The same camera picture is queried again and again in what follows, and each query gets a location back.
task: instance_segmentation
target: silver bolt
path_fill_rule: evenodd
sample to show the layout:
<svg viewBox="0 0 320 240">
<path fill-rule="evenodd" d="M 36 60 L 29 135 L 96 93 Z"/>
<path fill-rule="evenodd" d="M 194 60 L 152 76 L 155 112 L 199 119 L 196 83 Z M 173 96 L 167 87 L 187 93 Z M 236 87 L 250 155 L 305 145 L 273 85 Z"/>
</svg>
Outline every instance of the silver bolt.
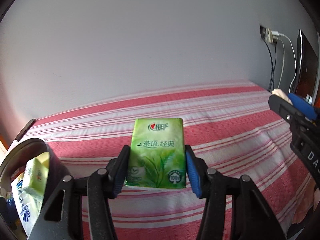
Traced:
<svg viewBox="0 0 320 240">
<path fill-rule="evenodd" d="M 244 182 L 249 182 L 251 180 L 251 178 L 248 176 L 248 175 L 242 175 L 241 176 L 241 179 L 244 181 Z"/>
<path fill-rule="evenodd" d="M 217 170 L 214 169 L 214 168 L 208 168 L 208 169 L 207 169 L 207 173 L 208 173 L 208 174 L 215 174 L 216 172 L 217 172 Z"/>
<path fill-rule="evenodd" d="M 66 176 L 63 177 L 63 181 L 64 182 L 69 182 L 71 179 L 72 179 L 71 175 L 66 175 Z"/>
<path fill-rule="evenodd" d="M 98 174 L 99 175 L 104 175 L 106 173 L 107 173 L 107 170 L 105 168 L 98 169 Z"/>
</svg>

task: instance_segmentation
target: cylindrical container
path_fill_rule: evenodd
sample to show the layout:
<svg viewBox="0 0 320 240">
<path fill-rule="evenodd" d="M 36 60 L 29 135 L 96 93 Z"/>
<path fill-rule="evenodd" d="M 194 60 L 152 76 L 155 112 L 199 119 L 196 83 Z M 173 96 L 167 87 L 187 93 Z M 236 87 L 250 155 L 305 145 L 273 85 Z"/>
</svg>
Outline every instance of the cylindrical container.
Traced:
<svg viewBox="0 0 320 240">
<path fill-rule="evenodd" d="M 59 158 L 53 153 L 47 143 L 39 138 L 30 138 L 18 144 L 9 152 L 0 164 L 0 186 L 8 192 L 11 191 L 11 175 L 27 161 L 37 157 L 43 152 L 50 153 L 49 173 L 44 192 L 42 207 L 52 194 L 60 180 L 70 174 L 68 169 L 62 164 Z M 0 214 L 0 236 L 1 240 L 20 240 L 11 231 L 7 223 Z"/>
</svg>

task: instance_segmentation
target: green tissue pack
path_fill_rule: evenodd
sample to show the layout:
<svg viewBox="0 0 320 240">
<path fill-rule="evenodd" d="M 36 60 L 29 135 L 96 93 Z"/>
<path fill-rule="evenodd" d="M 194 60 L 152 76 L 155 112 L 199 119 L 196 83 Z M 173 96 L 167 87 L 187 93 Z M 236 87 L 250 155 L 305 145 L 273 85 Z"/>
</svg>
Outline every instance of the green tissue pack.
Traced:
<svg viewBox="0 0 320 240">
<path fill-rule="evenodd" d="M 168 189 L 186 187 L 182 119 L 135 121 L 126 185 Z"/>
</svg>

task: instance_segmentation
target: bed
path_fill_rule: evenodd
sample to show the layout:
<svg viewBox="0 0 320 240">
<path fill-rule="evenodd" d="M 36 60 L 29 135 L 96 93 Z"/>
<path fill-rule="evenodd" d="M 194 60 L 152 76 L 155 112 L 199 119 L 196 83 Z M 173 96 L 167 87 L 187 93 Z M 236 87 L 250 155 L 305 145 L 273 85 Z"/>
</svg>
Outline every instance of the bed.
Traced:
<svg viewBox="0 0 320 240">
<path fill-rule="evenodd" d="M 269 96 L 243 80 L 135 94 L 38 119 L 23 140 L 45 139 L 81 178 L 130 145 L 135 119 L 182 118 L 185 144 L 224 175 L 248 174 L 286 232 L 311 176 L 290 150 L 289 125 L 270 111 Z M 90 239 L 87 198 L 82 202 L 84 238 Z M 226 202 L 224 239 L 230 232 L 231 197 Z M 124 186 L 109 204 L 120 240 L 195 239 L 204 209 L 188 180 L 186 189 L 175 192 Z"/>
</svg>

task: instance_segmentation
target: gray wall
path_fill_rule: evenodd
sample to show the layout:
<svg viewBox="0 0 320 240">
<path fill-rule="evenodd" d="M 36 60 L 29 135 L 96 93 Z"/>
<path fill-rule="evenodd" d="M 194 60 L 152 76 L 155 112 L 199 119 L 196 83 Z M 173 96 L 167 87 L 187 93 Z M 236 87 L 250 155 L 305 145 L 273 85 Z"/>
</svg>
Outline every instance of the gray wall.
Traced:
<svg viewBox="0 0 320 240">
<path fill-rule="evenodd" d="M 301 28 L 318 53 L 298 0 L 16 0 L 0 24 L 0 116 L 13 138 L 30 118 L 138 91 L 228 79 L 266 88 L 260 24 L 295 50 Z M 276 83 L 281 62 L 279 46 Z"/>
</svg>

